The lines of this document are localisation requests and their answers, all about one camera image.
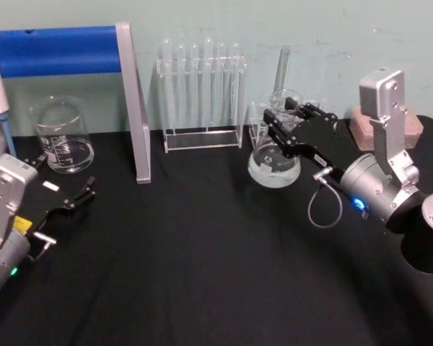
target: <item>blue bar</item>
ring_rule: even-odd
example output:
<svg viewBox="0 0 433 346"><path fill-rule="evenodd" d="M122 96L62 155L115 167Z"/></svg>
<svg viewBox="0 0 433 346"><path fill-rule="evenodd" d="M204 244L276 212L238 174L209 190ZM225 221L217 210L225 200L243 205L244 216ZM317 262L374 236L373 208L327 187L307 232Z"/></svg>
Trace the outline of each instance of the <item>blue bar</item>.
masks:
<svg viewBox="0 0 433 346"><path fill-rule="evenodd" d="M0 31L2 78L121 72L115 26Z"/></svg>

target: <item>test tube rack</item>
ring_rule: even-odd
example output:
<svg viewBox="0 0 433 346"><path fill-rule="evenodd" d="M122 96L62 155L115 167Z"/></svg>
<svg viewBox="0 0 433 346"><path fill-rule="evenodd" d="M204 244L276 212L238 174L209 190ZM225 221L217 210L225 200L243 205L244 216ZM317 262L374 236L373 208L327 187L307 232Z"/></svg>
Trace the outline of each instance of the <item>test tube rack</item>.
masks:
<svg viewBox="0 0 433 346"><path fill-rule="evenodd" d="M156 62L165 152L242 146L248 65L239 45L173 45Z"/></svg>

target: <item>glass cylinder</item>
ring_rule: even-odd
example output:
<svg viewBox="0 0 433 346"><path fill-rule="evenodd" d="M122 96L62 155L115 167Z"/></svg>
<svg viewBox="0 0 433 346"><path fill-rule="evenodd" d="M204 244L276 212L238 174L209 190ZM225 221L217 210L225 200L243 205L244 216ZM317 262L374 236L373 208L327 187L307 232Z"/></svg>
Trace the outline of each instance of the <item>glass cylinder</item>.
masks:
<svg viewBox="0 0 433 346"><path fill-rule="evenodd" d="M48 166L68 174L87 168L95 157L85 126L82 101L76 97L46 97L30 109Z"/></svg>
<svg viewBox="0 0 433 346"><path fill-rule="evenodd" d="M286 110L286 98L292 98L297 106ZM301 96L293 90L282 89L274 92L269 100L270 110L276 114L286 130L293 130L301 121L297 117L302 104ZM298 157L288 159L268 135L268 126L261 126L255 149L248 162L250 176L260 185L270 188L286 187L293 183L301 170Z"/></svg>

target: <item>black tablecloth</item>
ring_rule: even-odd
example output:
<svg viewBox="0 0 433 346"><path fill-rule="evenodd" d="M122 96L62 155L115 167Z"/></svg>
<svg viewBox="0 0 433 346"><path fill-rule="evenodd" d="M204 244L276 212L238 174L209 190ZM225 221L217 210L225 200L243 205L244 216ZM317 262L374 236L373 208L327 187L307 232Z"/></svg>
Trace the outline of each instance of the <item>black tablecloth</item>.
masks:
<svg viewBox="0 0 433 346"><path fill-rule="evenodd" d="M411 151L433 192L433 120ZM250 178L250 144L165 154L152 134L153 183L137 185L127 133L93 135L86 171L41 177L75 192L91 174L87 212L57 217L57 247L23 264L0 292L0 345L430 345L433 275L402 258L402 236L345 203L333 229L310 225L317 168L290 187ZM34 138L19 138L20 157ZM313 208L331 221L321 192Z"/></svg>

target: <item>light blue wall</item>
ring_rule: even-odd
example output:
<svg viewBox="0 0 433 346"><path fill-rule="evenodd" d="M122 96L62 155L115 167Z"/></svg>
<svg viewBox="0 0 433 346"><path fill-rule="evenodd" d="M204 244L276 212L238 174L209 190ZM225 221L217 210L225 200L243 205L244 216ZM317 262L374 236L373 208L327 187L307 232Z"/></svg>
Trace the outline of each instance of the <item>light blue wall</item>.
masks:
<svg viewBox="0 0 433 346"><path fill-rule="evenodd" d="M327 97L339 115L358 104L358 83L365 74L382 66L401 68L406 72L407 102L419 114L433 117L433 0L0 0L0 30L121 21L132 25L154 127L159 116L152 102L154 92L149 92L157 49L165 37L184 43L201 42L207 36L237 41L250 62L248 100L256 102L272 90L281 46L292 45L286 85L304 98ZM82 95L87 95L91 109L92 132L121 128L122 120L115 114L123 107L116 104L119 96L107 97L109 88L115 91L120 85L118 78L111 78L112 83L85 82ZM58 85L56 89L66 88L59 81L51 83ZM13 116L24 117L35 100L30 92L35 85L44 86L42 81L7 83ZM100 87L104 94L88 95L89 85ZM27 118L14 120L15 133L30 131Z"/></svg>

